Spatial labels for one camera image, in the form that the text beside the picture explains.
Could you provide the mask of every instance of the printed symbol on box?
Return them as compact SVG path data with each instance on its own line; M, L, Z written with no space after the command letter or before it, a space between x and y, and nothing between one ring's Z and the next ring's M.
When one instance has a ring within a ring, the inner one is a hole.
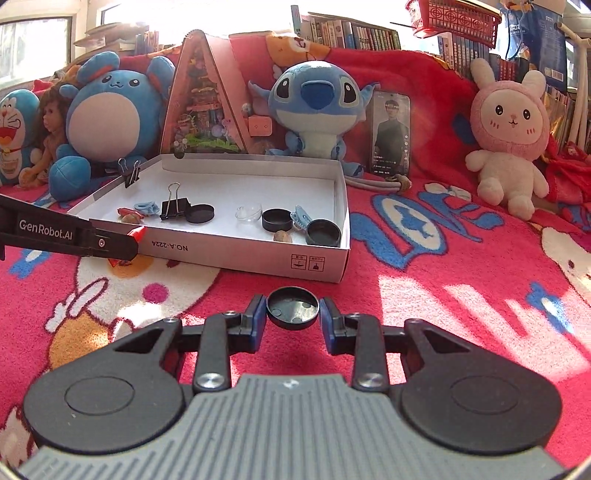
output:
M294 270L305 270L308 264L308 255L292 255L291 268Z
M310 257L310 264L308 266L308 270L312 270L314 272L323 272L324 261L325 257Z

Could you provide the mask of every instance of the plush toy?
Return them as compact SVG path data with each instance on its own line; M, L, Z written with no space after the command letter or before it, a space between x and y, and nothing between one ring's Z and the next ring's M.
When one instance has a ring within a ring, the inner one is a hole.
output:
M490 65L470 65L480 91L472 102L470 124L482 150L466 156L466 167L479 172L478 196L491 205L506 204L511 215L530 220L532 193L544 198L548 183L533 165L548 144L550 122L540 97L546 81L537 70L523 82L496 82Z
M66 118L68 144L57 150L49 172L49 191L59 202L73 200L90 187L91 164L117 169L145 161L158 140L174 66L166 57L154 57L146 74L118 70L119 57L106 51L78 70L76 83L60 93L73 99Z
M249 82L254 95L268 101L269 114L289 131L287 150L271 155L331 158L342 161L346 147L342 135L365 120L365 108L374 85L359 90L343 69L325 61L305 61L287 69L271 90ZM341 162L347 176L361 176L358 163Z
M0 185L18 184L23 168L41 159L33 147L39 98L29 90L15 90L0 102Z

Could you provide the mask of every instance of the blue nose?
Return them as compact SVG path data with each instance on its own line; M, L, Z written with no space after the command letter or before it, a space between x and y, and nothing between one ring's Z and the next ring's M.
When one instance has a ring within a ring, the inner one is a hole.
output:
M301 97L314 110L322 110L335 98L335 88L332 83L324 80L311 80L301 84Z

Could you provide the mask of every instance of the red plastic basket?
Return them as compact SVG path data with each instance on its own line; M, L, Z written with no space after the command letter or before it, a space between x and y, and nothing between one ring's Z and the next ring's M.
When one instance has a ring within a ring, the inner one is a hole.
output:
M501 16L461 0L410 0L406 4L414 35L427 38L443 32L495 48Z

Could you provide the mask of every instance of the white box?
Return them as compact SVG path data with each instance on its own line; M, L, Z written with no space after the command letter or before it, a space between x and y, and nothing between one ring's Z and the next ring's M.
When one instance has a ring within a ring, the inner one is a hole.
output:
M146 217L147 233L139 253L211 267L282 277L338 283L349 258L349 208L339 162L318 158L242 154L159 155L146 162L139 180L125 188L122 177L82 200L69 214L91 220L96 228L128 233L136 225L121 223L117 209L168 200L168 187L181 184L178 198L191 205L208 203L215 217L194 225L184 218ZM293 230L292 244L273 241L259 219L243 223L238 207L260 203L263 210L293 211L300 205L312 219L334 222L342 232L340 247L306 244Z

